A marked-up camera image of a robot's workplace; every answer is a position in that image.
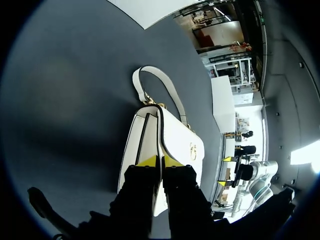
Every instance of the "white handbag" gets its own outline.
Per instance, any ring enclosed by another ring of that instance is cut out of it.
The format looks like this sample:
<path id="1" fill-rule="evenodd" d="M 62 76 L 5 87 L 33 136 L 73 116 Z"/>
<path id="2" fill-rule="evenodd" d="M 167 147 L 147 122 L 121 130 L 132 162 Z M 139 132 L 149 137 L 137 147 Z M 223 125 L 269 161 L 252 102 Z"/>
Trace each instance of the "white handbag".
<path id="1" fill-rule="evenodd" d="M 140 80 L 142 71 L 151 73 L 162 81 L 178 109 L 180 121 L 165 108 L 163 103 L 156 104 L 146 93 Z M 162 160 L 165 155 L 183 165 L 191 165 L 196 172 L 196 182 L 200 186 L 202 162 L 205 157 L 204 143 L 190 130 L 184 106 L 171 79 L 157 67 L 143 66 L 133 73 L 132 80 L 139 99 L 145 106 L 141 107 L 133 117 L 124 149 L 118 192 L 125 182 L 125 172 L 130 165 L 137 165 L 153 156 L 159 156 Z M 157 216 L 167 208 L 161 181 L 153 215 Z"/>

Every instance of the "gold clasp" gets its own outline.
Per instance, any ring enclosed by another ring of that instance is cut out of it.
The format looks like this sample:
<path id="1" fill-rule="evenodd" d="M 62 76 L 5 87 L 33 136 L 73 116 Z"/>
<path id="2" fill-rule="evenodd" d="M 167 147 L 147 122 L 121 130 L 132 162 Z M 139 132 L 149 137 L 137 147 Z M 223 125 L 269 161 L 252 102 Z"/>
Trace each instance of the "gold clasp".
<path id="1" fill-rule="evenodd" d="M 192 161 L 196 160 L 197 158 L 197 145 L 190 143 L 190 158 Z"/>
<path id="2" fill-rule="evenodd" d="M 143 102 L 144 105 L 156 104 L 156 105 L 159 105 L 160 107 L 167 109 L 167 107 L 164 103 L 156 103 L 152 99 L 152 97 L 150 97 L 148 94 L 145 94 L 145 98 L 146 98 L 146 101 Z"/>
<path id="3" fill-rule="evenodd" d="M 146 101 L 143 102 L 144 105 L 156 104 L 156 102 L 148 95 L 145 94 Z"/>

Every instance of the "white wall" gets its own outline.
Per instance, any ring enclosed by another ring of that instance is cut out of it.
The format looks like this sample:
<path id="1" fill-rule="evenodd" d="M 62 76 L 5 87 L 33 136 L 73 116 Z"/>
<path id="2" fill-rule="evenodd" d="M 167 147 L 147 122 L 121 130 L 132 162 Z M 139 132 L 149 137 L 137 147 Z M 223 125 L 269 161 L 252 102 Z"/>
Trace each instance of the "white wall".
<path id="1" fill-rule="evenodd" d="M 247 141 L 242 142 L 241 145 L 255 146 L 256 154 L 260 154 L 259 160 L 262 160 L 264 135 L 262 126 L 261 106 L 236 107 L 235 111 L 239 114 L 241 118 L 249 118 L 249 129 L 253 131 L 253 136 L 249 137 Z"/>
<path id="2" fill-rule="evenodd" d="M 202 28 L 205 36 L 210 35 L 215 46 L 229 45 L 233 42 L 244 42 L 244 35 L 239 21 L 230 21 Z"/>
<path id="3" fill-rule="evenodd" d="M 198 0 L 108 0 L 144 29 Z"/>

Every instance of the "bag handle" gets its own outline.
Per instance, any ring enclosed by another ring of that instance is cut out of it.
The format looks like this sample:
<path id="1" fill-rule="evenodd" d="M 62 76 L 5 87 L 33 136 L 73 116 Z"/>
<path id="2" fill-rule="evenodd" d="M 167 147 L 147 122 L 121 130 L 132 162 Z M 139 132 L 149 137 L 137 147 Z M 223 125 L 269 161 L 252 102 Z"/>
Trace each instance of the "bag handle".
<path id="1" fill-rule="evenodd" d="M 180 120 L 181 122 L 190 129 L 190 125 L 188 124 L 187 116 L 186 116 L 186 111 L 185 108 L 179 98 L 179 95 L 176 91 L 176 88 L 171 81 L 171 79 L 166 75 L 163 71 L 161 71 L 159 68 L 155 66 L 142 66 L 138 68 L 137 70 L 134 71 L 132 75 L 132 81 L 135 90 L 137 91 L 139 95 L 139 99 L 141 102 L 144 104 L 156 104 L 155 101 L 147 94 L 146 90 L 144 89 L 142 82 L 140 80 L 140 72 L 148 72 L 156 77 L 158 77 L 163 85 L 165 86 L 166 90 L 170 94 L 170 97 L 172 98 L 176 108 L 178 109 L 179 115 L 180 115 Z"/>

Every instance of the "bag flap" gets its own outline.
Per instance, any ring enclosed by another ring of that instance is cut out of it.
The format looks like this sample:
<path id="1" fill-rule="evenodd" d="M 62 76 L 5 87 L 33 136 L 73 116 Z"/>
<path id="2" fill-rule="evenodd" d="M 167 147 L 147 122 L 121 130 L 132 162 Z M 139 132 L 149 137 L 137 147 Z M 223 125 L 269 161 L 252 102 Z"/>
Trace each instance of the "bag flap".
<path id="1" fill-rule="evenodd" d="M 183 165 L 191 165 L 196 172 L 196 181 L 200 185 L 202 162 L 205 157 L 205 147 L 201 138 L 165 108 L 161 107 L 158 116 L 161 116 L 160 139 L 166 154 Z"/>

